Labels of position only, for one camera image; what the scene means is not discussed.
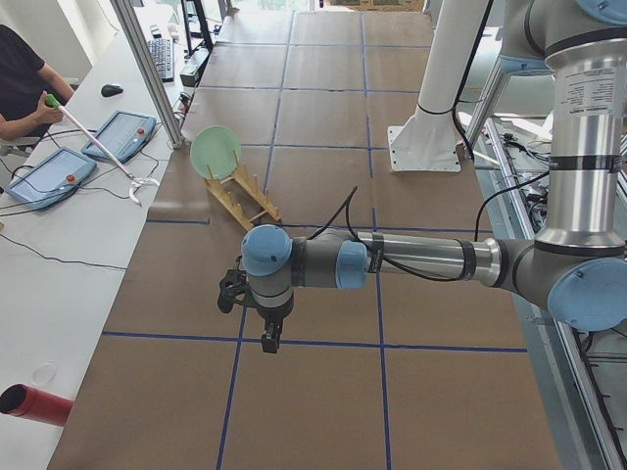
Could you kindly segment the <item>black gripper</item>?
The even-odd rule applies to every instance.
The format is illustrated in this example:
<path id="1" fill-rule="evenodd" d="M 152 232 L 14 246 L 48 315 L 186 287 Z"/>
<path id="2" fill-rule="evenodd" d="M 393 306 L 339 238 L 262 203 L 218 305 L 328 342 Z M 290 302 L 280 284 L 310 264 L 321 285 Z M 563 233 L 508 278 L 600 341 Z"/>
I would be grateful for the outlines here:
<path id="1" fill-rule="evenodd" d="M 265 321 L 265 330 L 261 335 L 261 344 L 264 353 L 278 353 L 282 322 L 292 311 L 293 304 L 286 303 L 276 307 L 257 306 L 257 312 Z"/>

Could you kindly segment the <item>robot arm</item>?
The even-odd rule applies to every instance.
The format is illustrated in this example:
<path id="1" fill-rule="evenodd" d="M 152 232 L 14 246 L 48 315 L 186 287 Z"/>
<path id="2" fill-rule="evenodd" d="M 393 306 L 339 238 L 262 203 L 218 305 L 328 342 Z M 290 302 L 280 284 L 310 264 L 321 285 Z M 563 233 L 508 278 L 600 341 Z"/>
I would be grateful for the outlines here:
<path id="1" fill-rule="evenodd" d="M 555 74 L 548 216 L 532 240 L 463 241 L 323 230 L 291 238 L 251 230 L 243 267 L 220 284 L 218 305 L 255 309 L 262 346 L 279 348 L 298 287 L 358 289 L 398 270 L 436 282 L 477 280 L 513 292 L 571 327 L 597 332 L 626 317 L 626 243 L 613 227 L 623 159 L 626 5 L 622 1 L 513 1 L 505 49 Z"/>

